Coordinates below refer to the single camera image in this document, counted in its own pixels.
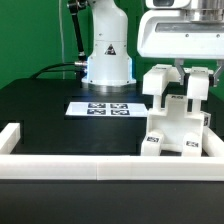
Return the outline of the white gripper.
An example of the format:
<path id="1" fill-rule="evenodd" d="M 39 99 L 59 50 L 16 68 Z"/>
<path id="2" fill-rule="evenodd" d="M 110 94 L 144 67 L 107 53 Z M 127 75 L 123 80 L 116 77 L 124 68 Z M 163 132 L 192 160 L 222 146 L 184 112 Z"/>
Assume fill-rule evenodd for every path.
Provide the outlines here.
<path id="1" fill-rule="evenodd" d="M 224 0 L 145 0 L 137 50 L 142 57 L 173 58 L 186 86 L 183 59 L 213 59 L 216 70 L 209 85 L 217 86 L 224 72 Z"/>

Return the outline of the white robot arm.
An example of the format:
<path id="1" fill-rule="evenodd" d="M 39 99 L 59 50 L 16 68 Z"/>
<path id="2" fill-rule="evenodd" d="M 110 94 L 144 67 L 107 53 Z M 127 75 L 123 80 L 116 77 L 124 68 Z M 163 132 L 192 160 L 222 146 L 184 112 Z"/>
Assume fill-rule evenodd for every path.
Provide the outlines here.
<path id="1" fill-rule="evenodd" d="M 87 0 L 93 13 L 93 52 L 86 82 L 122 86 L 131 80 L 127 16 L 114 0 Z M 145 0 L 137 51 L 147 58 L 172 58 L 178 71 L 186 59 L 215 60 L 217 84 L 224 72 L 224 0 Z"/>

